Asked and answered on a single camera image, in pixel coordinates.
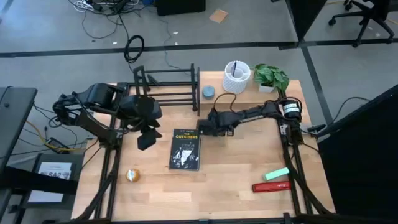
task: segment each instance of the floor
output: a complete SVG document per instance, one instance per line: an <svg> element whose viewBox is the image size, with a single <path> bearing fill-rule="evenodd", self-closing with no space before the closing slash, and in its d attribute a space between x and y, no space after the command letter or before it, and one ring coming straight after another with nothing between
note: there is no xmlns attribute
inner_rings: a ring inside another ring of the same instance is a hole
<svg viewBox="0 0 398 224"><path fill-rule="evenodd" d="M81 27L84 12L77 12L67 1L23 1L0 0L0 53L31 52L78 49L112 49L124 47L126 33L118 27L115 34L93 40ZM229 13L224 22L218 24L209 20L216 10ZM333 27L328 20L334 14L344 12L342 4L326 5L307 33L306 40L347 40L355 39L360 26L357 18L338 19ZM223 44L233 42L281 42L297 41L286 3L271 3L264 0L207 0L206 11L161 17L159 20L154 8L123 16L130 35L139 34L145 38L146 46L190 44ZM398 21L398 14L392 12L389 18ZM91 35L102 36L114 29L114 24L105 17L88 13L84 23ZM390 23L398 33L398 26ZM371 22L364 39L386 38L386 32ZM351 96L374 98L398 83L397 69L392 58L398 56L398 44L367 44L357 49L349 45L319 46L308 48L317 77L323 90L331 117L335 117L340 105ZM309 108L313 124L324 124L325 117L318 100L320 90L316 90L313 74L310 74L301 49L280 51L277 47L246 47L203 50L169 51L171 64L188 68L191 63L201 70L223 70L233 60L241 60L250 65L267 63L286 71L291 79L299 79ZM144 52L133 66L144 65L148 69L165 69L163 51ZM84 91L96 82L133 81L132 73L121 53L58 55L44 57L0 58L1 86L29 86L39 90L36 105L50 109L52 103L62 93ZM186 75L157 76L159 80L183 80ZM341 111L339 118L361 106L364 102L353 100ZM47 119L32 110L29 121L40 130L47 125ZM80 141L89 135L80 128L74 130ZM64 129L49 129L53 136L65 144L73 144L75 137ZM22 132L21 138L40 144L36 136ZM14 152L27 152L41 149L18 142ZM35 154L14 156L11 163ZM31 169L32 160L13 166ZM45 218L68 220L71 210L28 210L23 223L38 223ZM13 215L5 215L1 223L10 223Z"/></svg>

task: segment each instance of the red object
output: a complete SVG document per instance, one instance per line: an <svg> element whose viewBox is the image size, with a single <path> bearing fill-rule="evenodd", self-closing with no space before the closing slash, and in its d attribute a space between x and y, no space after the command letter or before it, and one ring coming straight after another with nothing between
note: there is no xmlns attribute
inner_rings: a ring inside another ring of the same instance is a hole
<svg viewBox="0 0 398 224"><path fill-rule="evenodd" d="M275 192L290 189L289 181L268 182L252 185L253 192Z"/></svg>

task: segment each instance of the black desk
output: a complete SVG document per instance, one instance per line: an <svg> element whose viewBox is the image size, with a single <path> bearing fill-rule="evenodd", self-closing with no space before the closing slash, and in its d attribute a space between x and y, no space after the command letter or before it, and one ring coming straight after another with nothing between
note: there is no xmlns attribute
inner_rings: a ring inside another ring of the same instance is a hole
<svg viewBox="0 0 398 224"><path fill-rule="evenodd" d="M12 194L43 190L76 194L77 181L36 174L8 167L7 162L33 106L35 88L0 88L0 218Z"/></svg>
<svg viewBox="0 0 398 224"><path fill-rule="evenodd" d="M32 109L35 88L0 88L0 175L6 168L22 127ZM0 217L11 197L12 189L0 189Z"/></svg>

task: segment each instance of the orange ball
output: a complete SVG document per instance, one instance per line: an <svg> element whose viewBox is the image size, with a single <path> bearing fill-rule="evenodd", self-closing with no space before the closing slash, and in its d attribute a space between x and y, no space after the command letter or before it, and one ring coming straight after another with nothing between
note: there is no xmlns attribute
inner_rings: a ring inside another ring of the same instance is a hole
<svg viewBox="0 0 398 224"><path fill-rule="evenodd" d="M139 180L139 170L137 170L137 169L129 169L126 172L126 178L130 182L137 182Z"/></svg>

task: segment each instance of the cardboard scrap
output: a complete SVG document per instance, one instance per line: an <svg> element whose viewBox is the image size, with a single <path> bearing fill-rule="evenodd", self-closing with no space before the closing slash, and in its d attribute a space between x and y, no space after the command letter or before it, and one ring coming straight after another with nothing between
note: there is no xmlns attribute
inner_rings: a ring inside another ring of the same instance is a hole
<svg viewBox="0 0 398 224"><path fill-rule="evenodd" d="M221 9L217 9L213 15L210 16L210 20L221 23L224 21L225 17L228 15L228 12L222 11Z"/></svg>

